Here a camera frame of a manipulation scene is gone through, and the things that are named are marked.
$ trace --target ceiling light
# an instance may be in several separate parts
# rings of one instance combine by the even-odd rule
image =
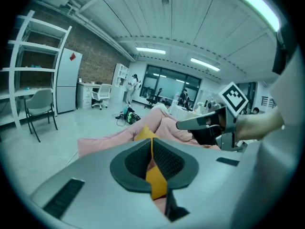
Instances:
[[[208,68],[210,68],[210,69],[212,69],[212,70],[220,71],[220,69],[218,69],[217,67],[214,67],[214,66],[212,66],[212,65],[210,65],[210,64],[208,64],[208,63],[202,62],[202,61],[200,61],[200,60],[191,58],[191,61],[194,62],[194,63],[201,64],[201,65],[203,65],[203,66],[205,66],[205,67],[208,67]]]
[[[272,28],[275,31],[278,31],[280,28],[280,22],[275,13],[271,10],[271,8],[264,2],[264,0],[246,0],[253,7],[255,7],[261,15],[265,17],[265,19],[270,23]]]
[[[158,50],[158,49],[152,49],[152,48],[137,48],[137,50],[143,51],[143,52],[156,52],[156,53],[165,54],[164,50]]]

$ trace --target red sticker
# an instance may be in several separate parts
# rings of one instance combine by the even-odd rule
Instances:
[[[76,58],[75,54],[72,53],[72,55],[71,55],[71,57],[70,57],[70,60],[72,61],[72,60],[75,59],[75,58]]]

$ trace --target concrete floor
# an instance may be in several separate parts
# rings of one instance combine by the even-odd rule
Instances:
[[[114,134],[125,129],[118,126],[117,120],[112,116],[118,114],[125,103],[109,104],[108,108],[99,110],[78,109],[59,114],[55,121],[48,124],[47,117],[33,122],[41,143],[35,134],[30,134],[28,125],[23,122],[21,130],[14,125],[0,129],[2,143],[0,151],[11,167],[11,175],[15,176],[21,190],[30,195],[42,182],[71,164],[78,158],[77,139],[99,138]],[[144,117],[150,109],[143,105],[133,103],[132,108],[140,117]]]

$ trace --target robotic hand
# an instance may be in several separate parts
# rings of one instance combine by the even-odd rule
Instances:
[[[235,151],[236,118],[247,105],[248,99],[232,82],[208,104],[209,113],[178,121],[179,130],[189,130],[201,145],[218,145],[222,150]]]

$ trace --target pink blanket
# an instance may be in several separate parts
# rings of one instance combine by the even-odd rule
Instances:
[[[176,128],[176,122],[176,119],[162,110],[153,109],[143,119],[118,133],[98,139],[81,138],[77,140],[79,157],[133,141],[144,127],[144,124],[160,138],[166,138],[188,145],[200,146],[198,142],[192,138],[191,133],[188,133],[185,130],[178,130]],[[219,149],[218,146],[204,147]]]

